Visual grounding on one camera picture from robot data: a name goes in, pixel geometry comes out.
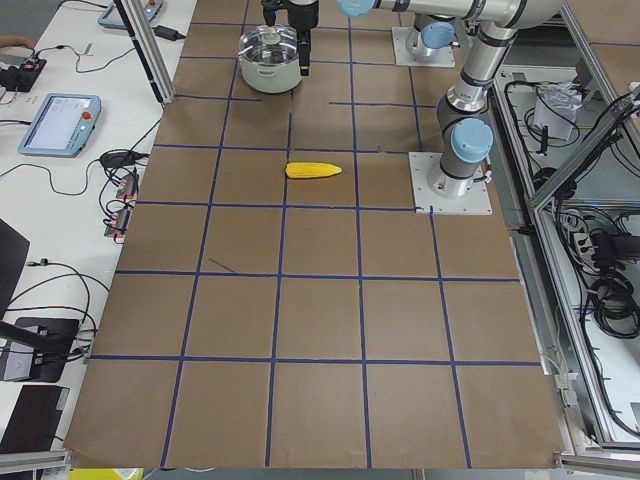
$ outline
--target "yellow corn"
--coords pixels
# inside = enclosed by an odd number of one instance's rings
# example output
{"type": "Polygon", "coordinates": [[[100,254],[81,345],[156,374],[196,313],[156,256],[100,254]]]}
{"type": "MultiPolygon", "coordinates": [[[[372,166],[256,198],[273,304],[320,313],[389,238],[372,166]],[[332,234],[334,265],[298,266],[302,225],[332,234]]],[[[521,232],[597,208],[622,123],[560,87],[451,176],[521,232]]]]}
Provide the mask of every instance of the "yellow corn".
{"type": "Polygon", "coordinates": [[[292,162],[287,164],[289,178],[323,178],[342,172],[342,168],[330,163],[292,162]]]}

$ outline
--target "yellow object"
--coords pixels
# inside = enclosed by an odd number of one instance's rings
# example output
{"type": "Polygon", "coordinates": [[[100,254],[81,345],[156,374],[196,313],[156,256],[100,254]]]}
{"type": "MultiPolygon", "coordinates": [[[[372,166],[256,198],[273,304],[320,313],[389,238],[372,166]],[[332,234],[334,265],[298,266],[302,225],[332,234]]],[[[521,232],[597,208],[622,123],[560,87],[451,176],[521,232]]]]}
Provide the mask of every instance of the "yellow object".
{"type": "Polygon", "coordinates": [[[292,162],[287,164],[289,178],[323,178],[342,172],[340,167],[330,163],[292,162]]]}
{"type": "Polygon", "coordinates": [[[69,473],[69,480],[140,480],[142,468],[75,468],[69,473]]]}

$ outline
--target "blue joint cap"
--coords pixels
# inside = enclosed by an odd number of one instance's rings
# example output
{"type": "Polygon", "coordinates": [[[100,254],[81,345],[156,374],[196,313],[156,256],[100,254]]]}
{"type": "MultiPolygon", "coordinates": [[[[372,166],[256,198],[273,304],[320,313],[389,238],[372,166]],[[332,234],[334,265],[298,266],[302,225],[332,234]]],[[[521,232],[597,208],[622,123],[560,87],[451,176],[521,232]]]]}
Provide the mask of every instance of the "blue joint cap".
{"type": "Polygon", "coordinates": [[[467,118],[458,123],[451,134],[451,148],[465,163],[478,163],[487,158],[493,146],[493,132],[482,120],[467,118]]]}
{"type": "Polygon", "coordinates": [[[453,25],[447,22],[434,22],[427,25],[420,34],[426,47],[438,49],[451,45],[455,38],[453,25]]]}
{"type": "Polygon", "coordinates": [[[347,17],[357,18],[373,10],[376,0],[336,0],[338,9],[347,17]]]}

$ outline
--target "white mounting plate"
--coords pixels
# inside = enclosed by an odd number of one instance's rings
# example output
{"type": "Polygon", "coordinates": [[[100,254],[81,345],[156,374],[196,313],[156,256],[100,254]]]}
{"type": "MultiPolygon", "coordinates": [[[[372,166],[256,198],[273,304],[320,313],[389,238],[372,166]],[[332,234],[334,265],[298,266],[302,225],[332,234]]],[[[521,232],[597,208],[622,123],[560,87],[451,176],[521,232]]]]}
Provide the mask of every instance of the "white mounting plate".
{"type": "MultiPolygon", "coordinates": [[[[430,213],[433,209],[437,215],[491,215],[491,202],[484,182],[474,183],[464,197],[456,199],[443,198],[431,190],[427,184],[427,173],[441,156],[436,152],[409,153],[416,213],[430,213]]],[[[482,175],[482,169],[478,167],[476,177],[482,175]]]]}
{"type": "Polygon", "coordinates": [[[405,47],[407,37],[412,30],[413,27],[393,27],[391,29],[393,50],[396,54],[396,65],[432,68],[454,68],[456,66],[456,59],[453,56],[451,47],[441,48],[436,55],[418,62],[416,57],[410,54],[407,47],[405,47]]]}

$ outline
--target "tablet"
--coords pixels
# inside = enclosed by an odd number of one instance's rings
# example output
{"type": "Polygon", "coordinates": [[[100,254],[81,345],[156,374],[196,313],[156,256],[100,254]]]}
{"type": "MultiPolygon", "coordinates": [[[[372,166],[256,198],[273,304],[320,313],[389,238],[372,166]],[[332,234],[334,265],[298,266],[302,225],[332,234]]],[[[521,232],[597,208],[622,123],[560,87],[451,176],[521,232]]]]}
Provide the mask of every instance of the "tablet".
{"type": "MultiPolygon", "coordinates": [[[[164,0],[148,0],[142,6],[144,10],[144,14],[147,17],[147,21],[151,21],[158,14],[162,5],[164,4],[164,0]]],[[[106,10],[100,15],[98,18],[98,24],[102,25],[105,28],[117,28],[120,30],[124,30],[125,26],[122,23],[122,18],[118,13],[118,9],[116,6],[111,3],[106,10]]]]}
{"type": "Polygon", "coordinates": [[[23,155],[73,157],[87,143],[100,115],[95,95],[50,93],[31,122],[18,152],[23,155]]]}

